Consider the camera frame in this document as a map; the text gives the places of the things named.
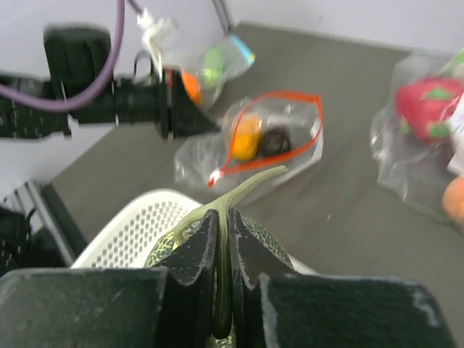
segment plastic bag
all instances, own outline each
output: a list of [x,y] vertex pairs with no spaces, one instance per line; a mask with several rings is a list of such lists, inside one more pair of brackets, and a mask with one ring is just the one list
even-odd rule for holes
[[388,104],[370,130],[378,184],[417,210],[450,221],[443,196],[455,175],[449,118],[462,92],[455,76],[442,75],[447,55],[413,54],[394,68]]
[[289,171],[258,188],[255,200],[318,162],[323,151],[319,96],[276,91],[235,103],[217,134],[188,138],[175,155],[175,179],[218,195],[269,167]]
[[220,95],[224,83],[244,74],[255,55],[236,35],[225,36],[214,46],[188,57],[163,57],[163,65],[182,71],[183,84],[190,98],[202,109],[209,109]]

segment perforated basket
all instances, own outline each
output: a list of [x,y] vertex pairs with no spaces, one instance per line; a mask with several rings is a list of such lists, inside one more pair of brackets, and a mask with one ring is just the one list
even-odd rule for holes
[[[71,268],[142,268],[158,240],[200,203],[172,190],[156,190],[124,207]],[[296,270],[314,270],[291,257]]]

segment table surface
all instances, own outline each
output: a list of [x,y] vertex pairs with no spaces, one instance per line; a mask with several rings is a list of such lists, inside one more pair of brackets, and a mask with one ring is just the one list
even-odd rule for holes
[[[320,94],[325,116],[320,163],[241,210],[320,273],[420,281],[464,346],[464,236],[377,186],[370,156],[371,118],[385,105],[393,67],[407,52],[252,25],[236,32],[257,61],[226,86],[214,115],[245,96],[286,89]],[[144,192],[170,188],[202,203],[212,199],[174,183],[181,144],[163,142],[152,125],[119,127],[51,184],[90,241]]]

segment white wall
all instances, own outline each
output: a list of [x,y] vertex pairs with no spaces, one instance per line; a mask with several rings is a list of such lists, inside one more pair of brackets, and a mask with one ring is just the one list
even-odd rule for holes
[[464,46],[463,0],[226,0],[226,3],[234,22],[247,20],[448,52]]
[[[155,17],[178,21],[182,39],[174,47],[205,45],[223,32],[212,0],[138,0]],[[48,67],[42,30],[50,22],[90,22],[114,33],[115,0],[14,0],[3,1],[0,21],[0,71],[46,77]],[[140,44],[141,31],[135,13],[126,5],[125,38],[116,73],[130,73]],[[111,126],[72,128],[72,138],[52,136],[43,141],[0,139],[0,197],[26,180],[50,181],[95,144]]]

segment red dragon fruit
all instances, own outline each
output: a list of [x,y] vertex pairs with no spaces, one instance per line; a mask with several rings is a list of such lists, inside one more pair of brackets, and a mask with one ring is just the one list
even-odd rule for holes
[[463,93],[461,81],[453,78],[424,78],[401,87],[396,108],[402,130],[426,143],[445,140],[450,134],[445,121]]

